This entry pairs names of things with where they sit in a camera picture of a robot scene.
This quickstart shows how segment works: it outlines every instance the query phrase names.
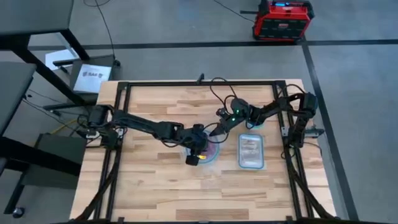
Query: black floor line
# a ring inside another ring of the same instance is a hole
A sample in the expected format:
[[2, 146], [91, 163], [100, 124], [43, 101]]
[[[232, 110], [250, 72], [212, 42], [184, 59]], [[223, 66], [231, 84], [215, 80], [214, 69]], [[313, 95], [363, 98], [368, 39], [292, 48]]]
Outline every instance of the black floor line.
[[[152, 44], [114, 44], [115, 49], [172, 49], [172, 48], [197, 48], [197, 47], [263, 47], [263, 46], [291, 46], [302, 45], [303, 42], [269, 42], [269, 41], [223, 41], [223, 42], [176, 42]], [[398, 44], [398, 39], [386, 40], [308, 40], [308, 46], [330, 45], [386, 45]], [[112, 49], [110, 44], [83, 45], [86, 50]], [[29, 50], [65, 50], [62, 45], [30, 46]]]
[[325, 99], [323, 97], [323, 93], [319, 84], [317, 73], [315, 72], [315, 66], [313, 64], [312, 56], [310, 53], [310, 49], [304, 41], [302, 43], [302, 49], [305, 57], [305, 62], [307, 63], [308, 72], [310, 74], [312, 86], [315, 92], [315, 95], [318, 98], [318, 106], [321, 112], [322, 122], [325, 127], [325, 132], [328, 140], [328, 144], [330, 147], [331, 158], [334, 163], [334, 167], [336, 170], [336, 176], [338, 179], [338, 183], [340, 185], [340, 190], [343, 195], [343, 200], [345, 203], [346, 211], [348, 214], [348, 218], [352, 221], [358, 221], [358, 213], [355, 208], [354, 199], [351, 194], [351, 190], [349, 189], [348, 179], [346, 176], [346, 172], [343, 167], [343, 161], [341, 161], [340, 152], [338, 150], [335, 134], [333, 132], [333, 128], [331, 126], [331, 121], [329, 117], [328, 110], [326, 108]]

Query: gray floor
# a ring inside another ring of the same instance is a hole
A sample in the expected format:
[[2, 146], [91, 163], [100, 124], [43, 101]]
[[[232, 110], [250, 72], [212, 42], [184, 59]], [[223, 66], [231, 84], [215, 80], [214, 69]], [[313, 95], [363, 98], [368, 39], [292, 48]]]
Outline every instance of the gray floor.
[[[220, 0], [228, 7], [256, 10], [258, 0]], [[312, 1], [316, 17], [308, 40], [356, 40], [398, 38], [396, 0]], [[116, 44], [148, 42], [206, 42], [252, 40], [251, 23], [210, 0], [112, 0], [102, 7]], [[109, 44], [108, 34], [96, 8], [75, 1], [71, 30], [82, 44]], [[60, 45], [53, 34], [33, 36], [30, 45]], [[395, 174], [398, 109], [395, 84], [398, 77], [396, 45], [310, 47], [315, 70], [335, 132], [349, 186], [361, 220], [397, 223], [398, 175]], [[110, 50], [91, 50], [103, 55]], [[45, 51], [35, 51], [41, 60]], [[121, 80], [195, 79], [201, 73], [211, 78], [301, 78], [313, 92], [300, 46], [220, 47], [194, 49], [121, 49], [115, 54], [123, 67]], [[11, 52], [0, 60], [20, 61]], [[35, 74], [30, 87], [44, 95], [66, 101], [54, 87]], [[50, 100], [31, 93], [32, 102]], [[64, 116], [64, 121], [73, 119]], [[322, 127], [319, 114], [316, 124]], [[21, 104], [6, 136], [32, 144], [39, 133], [50, 132], [58, 123]], [[320, 139], [326, 171], [338, 214], [345, 216], [341, 194], [335, 184], [325, 138]], [[18, 174], [0, 178], [0, 210], [5, 206]], [[0, 215], [2, 223], [50, 223], [68, 219], [73, 190], [27, 187], [20, 205], [27, 208], [20, 220]]]

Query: wooden table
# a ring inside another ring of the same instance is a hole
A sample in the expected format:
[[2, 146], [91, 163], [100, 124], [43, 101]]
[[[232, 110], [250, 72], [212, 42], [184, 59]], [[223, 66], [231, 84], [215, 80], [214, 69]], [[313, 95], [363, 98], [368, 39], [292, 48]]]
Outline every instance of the wooden table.
[[[302, 86], [301, 80], [286, 80]], [[117, 82], [101, 87], [98, 104], [114, 104]], [[228, 86], [215, 86], [221, 98], [231, 94]], [[274, 99], [270, 86], [234, 86], [238, 97], [255, 106]], [[298, 92], [294, 87], [289, 94]], [[155, 121], [175, 121], [186, 127], [218, 121], [220, 101], [208, 86], [134, 86], [128, 112]], [[264, 138], [264, 170], [242, 170], [236, 155], [238, 135], [258, 133]], [[314, 139], [308, 142], [317, 143]], [[193, 221], [193, 220], [285, 220], [294, 217], [286, 164], [281, 159], [282, 140], [277, 116], [258, 130], [244, 123], [233, 129], [220, 146], [211, 165], [192, 167], [181, 158], [182, 147], [167, 148], [151, 135], [130, 129], [124, 137], [112, 220]], [[326, 210], [335, 215], [333, 201], [320, 151], [309, 144], [301, 148], [310, 190]], [[98, 189], [104, 149], [88, 148], [70, 218], [88, 205]], [[300, 205], [305, 215], [301, 190]], [[107, 196], [101, 216], [104, 217]]]

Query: black metal frame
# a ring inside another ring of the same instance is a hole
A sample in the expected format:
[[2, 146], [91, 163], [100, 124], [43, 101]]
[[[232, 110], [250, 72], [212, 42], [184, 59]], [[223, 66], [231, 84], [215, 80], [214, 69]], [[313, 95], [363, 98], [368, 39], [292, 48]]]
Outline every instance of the black metal frame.
[[[124, 104], [123, 104], [123, 111], [128, 112], [128, 106], [129, 106], [129, 100], [130, 100], [130, 95], [131, 95], [131, 88], [134, 86], [226, 86], [226, 85], [269, 85], [272, 87], [272, 92], [274, 94], [274, 98], [276, 99], [278, 97], [278, 92], [277, 88], [279, 87], [280, 89], [283, 89], [286, 86], [286, 82], [284, 80], [276, 80], [276, 81], [230, 81], [228, 83], [226, 82], [209, 82], [209, 81], [201, 81], [198, 80], [197, 82], [119, 82], [118, 87], [117, 87], [117, 92], [116, 92], [116, 97], [115, 97], [115, 103], [114, 107], [119, 108], [121, 102], [121, 93], [123, 91], [126, 91], [126, 96], [124, 99]], [[287, 90], [285, 89], [282, 92], [283, 96], [288, 96]], [[285, 127], [284, 124], [284, 119], [283, 119], [283, 114], [282, 112], [278, 113], [278, 120], [279, 120], [279, 126], [280, 126], [280, 131], [282, 135], [282, 128]], [[293, 116], [288, 113], [288, 120], [289, 120], [289, 126], [292, 126], [294, 124]], [[287, 144], [287, 136], [282, 135], [282, 142], [284, 145], [284, 152], [285, 155], [289, 155], [289, 145]], [[118, 149], [116, 149], [116, 156], [114, 158], [114, 164], [117, 164], [118, 166], [116, 167], [116, 173], [115, 177], [111, 183], [111, 188], [109, 190], [109, 196], [108, 196], [108, 205], [106, 207], [106, 220], [111, 220], [112, 218], [112, 211], [113, 211], [113, 204], [114, 204], [114, 196], [116, 193], [116, 183], [118, 179], [118, 169], [119, 169], [119, 164], [120, 164], [120, 159], [121, 159], [121, 148], [122, 146], [119, 146]], [[305, 177], [305, 171], [303, 168], [303, 161], [301, 157], [301, 153], [298, 149], [295, 151], [296, 153], [296, 161], [297, 161], [297, 167], [298, 167], [298, 174], [304, 184], [305, 187], [307, 187], [307, 180]], [[108, 168], [109, 168], [109, 162], [111, 158], [111, 150], [107, 149], [104, 155], [104, 161], [103, 161], [103, 167], [101, 171], [101, 178], [99, 182], [99, 186], [102, 186], [105, 182], [106, 175], [108, 173]], [[290, 156], [286, 156], [286, 163], [287, 163], [287, 173], [289, 176], [289, 184], [290, 184], [290, 189], [292, 193], [292, 200], [293, 200], [293, 205], [294, 205], [294, 210], [295, 210], [295, 216], [299, 219], [302, 218], [302, 211], [300, 207], [300, 202], [299, 202], [299, 195], [297, 193], [297, 187], [296, 187], [296, 182], [294, 181], [293, 174], [289, 172], [289, 169], [293, 167], [293, 162], [292, 158]], [[313, 218], [313, 210], [312, 206], [310, 203], [309, 198], [307, 198], [306, 195], [304, 195], [304, 200], [305, 200], [305, 206], [307, 210], [307, 214], [309, 218]], [[100, 219], [100, 211], [101, 211], [101, 206], [102, 206], [102, 199], [99, 201], [99, 203], [96, 205], [95, 212], [94, 212], [94, 220]]]

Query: red object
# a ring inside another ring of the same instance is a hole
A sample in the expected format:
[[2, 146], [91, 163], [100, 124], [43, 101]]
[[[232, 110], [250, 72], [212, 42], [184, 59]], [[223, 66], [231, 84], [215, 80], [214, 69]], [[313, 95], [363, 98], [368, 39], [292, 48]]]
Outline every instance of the red object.
[[313, 17], [309, 1], [262, 0], [253, 26], [253, 37], [256, 40], [300, 40]]

